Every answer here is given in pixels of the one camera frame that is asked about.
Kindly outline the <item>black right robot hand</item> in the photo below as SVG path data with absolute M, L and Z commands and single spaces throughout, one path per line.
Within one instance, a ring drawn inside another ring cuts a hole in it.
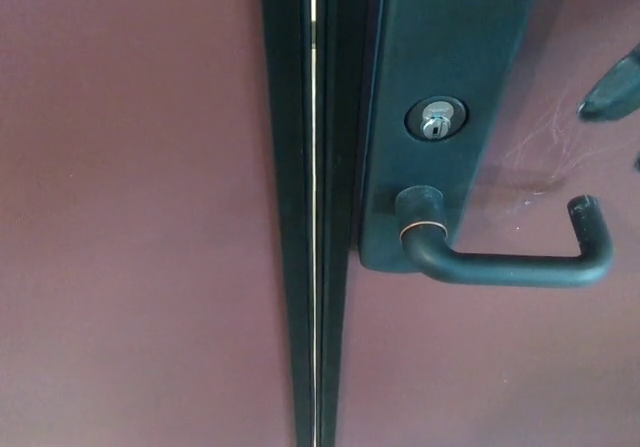
M 639 45 L 591 88 L 577 115 L 585 123 L 616 122 L 639 110 Z

